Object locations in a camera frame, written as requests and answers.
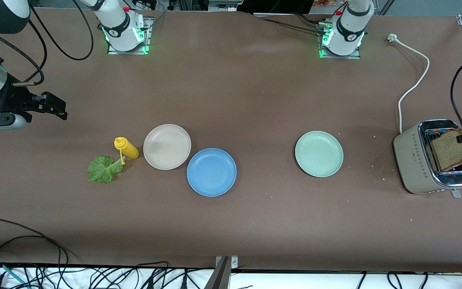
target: white cable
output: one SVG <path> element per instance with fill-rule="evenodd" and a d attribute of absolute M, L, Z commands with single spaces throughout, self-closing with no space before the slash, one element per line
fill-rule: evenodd
<path fill-rule="evenodd" d="M 387 37 L 388 41 L 389 42 L 396 42 L 400 45 L 402 45 L 403 47 L 411 50 L 411 51 L 414 51 L 420 55 L 422 55 L 426 60 L 427 60 L 427 67 L 425 69 L 425 71 L 423 72 L 422 76 L 420 77 L 420 79 L 418 79 L 418 81 L 416 82 L 416 84 L 412 87 L 412 88 L 409 88 L 408 91 L 406 91 L 402 97 L 399 99 L 398 101 L 398 130 L 400 131 L 400 133 L 403 133 L 402 131 L 402 108 L 400 108 L 400 104 L 402 103 L 402 100 L 404 99 L 404 97 L 410 93 L 413 89 L 416 88 L 416 86 L 418 86 L 418 84 L 420 84 L 420 82 L 422 81 L 422 79 L 424 78 L 424 76 L 427 74 L 427 71 L 429 70 L 429 66 L 431 65 L 431 61 L 429 60 L 429 57 L 425 56 L 423 53 L 421 53 L 420 51 L 417 51 L 416 49 L 413 49 L 409 46 L 407 46 L 406 44 L 403 44 L 402 42 L 400 42 L 398 39 L 397 39 L 397 35 L 395 34 L 390 34 L 388 35 Z"/>

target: white plug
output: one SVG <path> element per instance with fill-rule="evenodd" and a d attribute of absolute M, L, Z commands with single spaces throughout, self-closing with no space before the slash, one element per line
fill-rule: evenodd
<path fill-rule="evenodd" d="M 397 35 L 393 33 L 390 33 L 386 39 L 388 39 L 389 42 L 398 42 Z"/>

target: silver toaster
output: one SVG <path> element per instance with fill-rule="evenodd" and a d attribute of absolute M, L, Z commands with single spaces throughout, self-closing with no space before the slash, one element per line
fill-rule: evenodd
<path fill-rule="evenodd" d="M 409 192 L 429 194 L 449 190 L 454 198 L 461 197 L 462 165 L 443 172 L 431 145 L 433 139 L 455 128 L 458 126 L 449 119 L 426 120 L 395 138 L 397 165 Z"/>

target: brown table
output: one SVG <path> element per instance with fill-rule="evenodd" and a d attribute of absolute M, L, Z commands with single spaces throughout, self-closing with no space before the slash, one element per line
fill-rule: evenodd
<path fill-rule="evenodd" d="M 69 53 L 86 53 L 78 11 L 40 14 Z M 245 13 L 168 12 L 154 27 L 149 55 L 106 55 L 95 15 L 87 17 L 92 56 L 71 61 L 47 41 L 46 81 L 31 88 L 64 99 L 68 120 L 34 114 L 24 129 L 0 132 L 0 218 L 46 233 L 81 264 L 207 267 L 233 254 L 246 269 L 462 271 L 462 198 L 409 194 L 392 149 L 397 101 L 425 61 L 384 41 L 396 33 L 431 59 L 403 102 L 404 128 L 456 120 L 449 87 L 462 64 L 462 28 L 454 18 L 374 17 L 361 60 L 345 61 L 319 59 L 310 33 Z M 5 38 L 42 59 L 29 27 Z M 33 71 L 1 43 L 0 57 L 20 79 Z M 456 88 L 462 111 L 462 74 Z M 118 157 L 115 137 L 141 146 L 164 123 L 189 132 L 191 155 L 229 152 L 238 166 L 233 188 L 199 196 L 186 181 L 187 162 L 160 171 L 143 157 L 111 183 L 87 181 L 95 156 Z M 335 175 L 318 179 L 297 166 L 295 143 L 310 130 L 341 142 L 344 163 Z M 25 233 L 0 224 L 0 243 Z M 55 263 L 55 254 L 24 240 L 0 261 Z"/>

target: white floor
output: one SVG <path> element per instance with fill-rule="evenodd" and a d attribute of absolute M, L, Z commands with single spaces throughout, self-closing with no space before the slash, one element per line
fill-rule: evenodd
<path fill-rule="evenodd" d="M 69 268 L 68 271 L 77 271 L 83 268 Z M 58 269 L 48 269 L 48 274 L 57 272 Z M 108 276 L 110 280 L 116 279 L 122 272 L 127 269 L 120 269 L 119 271 Z M 24 269 L 13 269 L 12 270 L 22 280 L 26 280 L 24 275 Z M 119 284 L 122 289 L 134 289 L 137 284 L 138 288 L 144 283 L 147 278 L 151 275 L 153 269 L 139 269 L 138 272 L 130 274 L 123 282 Z M 66 273 L 64 275 L 65 280 L 73 289 L 88 289 L 90 284 L 90 277 L 95 271 L 93 269 L 86 269 L 78 273 Z M 182 275 L 183 269 L 178 269 L 168 274 L 165 278 L 165 282 L 169 282 L 174 277 Z M 30 278 L 35 277 L 35 269 L 28 269 Z M 189 276 L 198 284 L 200 288 L 203 288 L 209 280 L 212 270 L 201 270 L 189 273 Z M 58 281 L 58 274 L 51 276 L 51 280 L 56 285 Z M 420 289 L 422 282 L 424 281 L 424 275 L 398 275 L 403 288 L 406 289 Z M 240 273 L 231 276 L 229 282 L 230 289 L 242 289 L 244 287 L 252 286 L 251 289 L 357 289 L 361 274 L 251 274 L 251 273 Z M 391 276 L 392 282 L 396 283 L 394 276 Z M 159 280 L 155 284 L 156 289 L 160 289 L 163 280 Z M 169 285 L 165 286 L 165 289 L 180 289 L 182 278 L 177 278 Z M 104 289 L 108 287 L 110 283 L 107 280 L 103 280 L 101 283 L 95 286 L 98 289 Z M 6 274 L 3 279 L 2 286 L 5 288 L 11 288 L 20 285 L 20 283 L 10 275 Z M 187 282 L 188 289 L 197 289 L 194 284 L 190 281 Z M 44 284 L 45 289 L 52 289 L 51 283 L 46 282 Z M 62 283 L 60 289 L 68 289 L 66 284 Z M 118 289 L 116 285 L 110 286 L 111 289 Z M 387 281 L 386 274 L 368 274 L 361 286 L 361 289 L 391 289 L 391 285 Z M 429 275 L 425 289 L 462 289 L 462 275 Z"/>

